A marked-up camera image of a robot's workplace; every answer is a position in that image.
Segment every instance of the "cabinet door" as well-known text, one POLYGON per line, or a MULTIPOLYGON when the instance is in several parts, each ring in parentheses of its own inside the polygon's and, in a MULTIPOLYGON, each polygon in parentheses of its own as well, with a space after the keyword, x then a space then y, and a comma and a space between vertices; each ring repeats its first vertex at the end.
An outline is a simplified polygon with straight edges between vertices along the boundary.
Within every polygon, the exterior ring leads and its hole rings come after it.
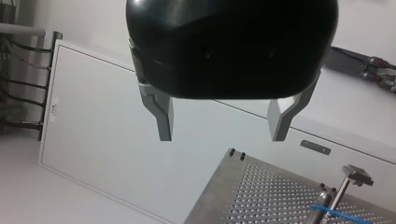
POLYGON ((349 192, 396 210, 388 163, 295 130, 273 143, 266 119, 213 101, 175 100, 174 140, 161 142, 134 73, 72 49, 60 48, 53 80, 42 162, 152 216, 183 223, 230 147, 335 187, 341 167, 357 165, 376 184, 349 192))

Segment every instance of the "white countertop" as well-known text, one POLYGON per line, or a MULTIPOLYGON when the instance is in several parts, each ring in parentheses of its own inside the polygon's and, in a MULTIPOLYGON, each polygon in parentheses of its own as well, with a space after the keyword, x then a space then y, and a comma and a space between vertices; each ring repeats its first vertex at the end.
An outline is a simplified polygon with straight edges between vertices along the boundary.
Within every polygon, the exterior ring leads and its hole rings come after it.
MULTIPOLYGON (((267 117, 269 101, 222 101, 267 117)), ((364 80, 322 69, 308 107, 291 126, 396 163, 396 94, 364 80)))

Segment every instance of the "black screw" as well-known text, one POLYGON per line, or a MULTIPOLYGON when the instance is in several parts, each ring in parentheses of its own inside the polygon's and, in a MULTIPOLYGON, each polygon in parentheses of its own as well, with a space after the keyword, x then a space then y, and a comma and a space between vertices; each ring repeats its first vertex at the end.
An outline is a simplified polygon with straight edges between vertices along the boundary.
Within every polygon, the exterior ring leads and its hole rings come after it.
POLYGON ((230 156, 232 157, 234 153, 235 153, 235 148, 231 148, 230 156))
POLYGON ((241 155, 241 161, 243 161, 244 159, 245 159, 245 156, 246 156, 247 154, 245 153, 245 152, 242 152, 242 155, 241 155))

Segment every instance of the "perforated metal plate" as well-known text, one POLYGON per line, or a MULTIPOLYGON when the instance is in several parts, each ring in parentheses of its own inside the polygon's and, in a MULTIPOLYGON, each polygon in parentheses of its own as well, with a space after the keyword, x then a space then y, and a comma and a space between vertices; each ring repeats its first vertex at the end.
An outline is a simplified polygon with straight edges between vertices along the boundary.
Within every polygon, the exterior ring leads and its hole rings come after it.
MULTIPOLYGON (((273 165, 230 152, 194 206, 186 224, 305 223, 319 183, 273 165)), ((338 211, 373 223, 396 223, 396 214, 345 196, 338 211)), ((328 223, 351 223, 333 218, 328 223)))

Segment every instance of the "blue tube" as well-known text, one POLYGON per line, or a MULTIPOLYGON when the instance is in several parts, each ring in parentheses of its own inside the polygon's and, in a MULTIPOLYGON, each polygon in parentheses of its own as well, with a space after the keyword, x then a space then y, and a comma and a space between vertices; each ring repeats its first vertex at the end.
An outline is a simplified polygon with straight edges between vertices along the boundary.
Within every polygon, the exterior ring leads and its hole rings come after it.
POLYGON ((332 209, 330 209, 328 207, 323 207, 321 205, 312 204, 311 208, 319 209, 319 210, 322 210, 322 211, 325 211, 325 212, 329 212, 330 214, 332 214, 334 216, 341 217, 341 218, 347 219, 349 221, 354 221, 354 222, 361 223, 361 224, 373 224, 373 222, 369 222, 369 221, 366 221, 366 220, 363 220, 363 219, 360 219, 360 218, 357 218, 357 217, 351 217, 349 215, 334 211, 334 210, 332 210, 332 209))

